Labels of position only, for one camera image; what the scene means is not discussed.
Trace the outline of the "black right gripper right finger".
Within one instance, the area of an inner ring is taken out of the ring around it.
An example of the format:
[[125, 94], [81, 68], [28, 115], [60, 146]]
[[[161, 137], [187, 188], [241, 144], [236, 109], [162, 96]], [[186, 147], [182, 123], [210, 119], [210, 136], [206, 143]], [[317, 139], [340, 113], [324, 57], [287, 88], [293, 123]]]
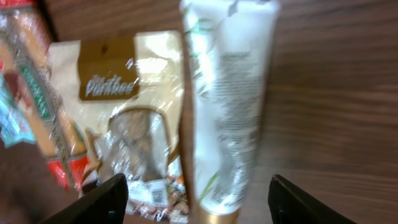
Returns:
[[354, 224], [279, 174], [271, 179], [268, 205], [276, 224]]

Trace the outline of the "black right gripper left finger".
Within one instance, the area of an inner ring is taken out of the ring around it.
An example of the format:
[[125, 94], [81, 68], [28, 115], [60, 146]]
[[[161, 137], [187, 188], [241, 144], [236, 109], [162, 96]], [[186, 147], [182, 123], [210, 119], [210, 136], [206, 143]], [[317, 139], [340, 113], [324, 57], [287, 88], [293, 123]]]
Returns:
[[124, 174], [116, 174], [41, 224], [122, 224], [128, 200]]

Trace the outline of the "teal snack packet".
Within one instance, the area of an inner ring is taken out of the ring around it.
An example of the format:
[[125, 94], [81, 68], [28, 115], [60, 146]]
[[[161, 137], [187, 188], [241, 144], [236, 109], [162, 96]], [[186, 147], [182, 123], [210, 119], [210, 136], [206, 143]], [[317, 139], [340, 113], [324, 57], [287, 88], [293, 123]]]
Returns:
[[1, 140], [4, 147], [11, 147], [21, 142], [35, 144], [33, 132], [25, 117], [17, 109], [14, 97], [3, 77], [1, 77]]

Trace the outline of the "orange spaghetti packet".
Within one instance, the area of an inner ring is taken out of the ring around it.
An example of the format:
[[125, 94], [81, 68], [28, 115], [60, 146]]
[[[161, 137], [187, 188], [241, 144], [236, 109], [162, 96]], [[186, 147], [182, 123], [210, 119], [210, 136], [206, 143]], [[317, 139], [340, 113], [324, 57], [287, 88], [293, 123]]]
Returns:
[[81, 190], [87, 150], [60, 95], [50, 86], [47, 52], [51, 43], [38, 1], [1, 1], [1, 78], [58, 184]]

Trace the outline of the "brown white nut pouch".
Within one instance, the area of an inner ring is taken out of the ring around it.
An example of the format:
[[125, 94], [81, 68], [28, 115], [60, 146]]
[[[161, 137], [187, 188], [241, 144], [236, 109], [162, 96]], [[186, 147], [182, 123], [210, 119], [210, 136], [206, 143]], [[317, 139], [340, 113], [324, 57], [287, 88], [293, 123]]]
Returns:
[[72, 141], [76, 131], [86, 151], [80, 193], [121, 173], [127, 214], [187, 223], [178, 151], [184, 94], [180, 34], [163, 30], [56, 42], [49, 58], [64, 132]]

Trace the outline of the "white cream tube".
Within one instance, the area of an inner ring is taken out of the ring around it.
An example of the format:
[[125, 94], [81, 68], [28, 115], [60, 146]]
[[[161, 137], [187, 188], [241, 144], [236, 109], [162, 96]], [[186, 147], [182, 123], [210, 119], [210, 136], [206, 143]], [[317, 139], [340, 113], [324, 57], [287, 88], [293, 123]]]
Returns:
[[278, 1], [180, 2], [200, 223], [236, 223], [256, 163]]

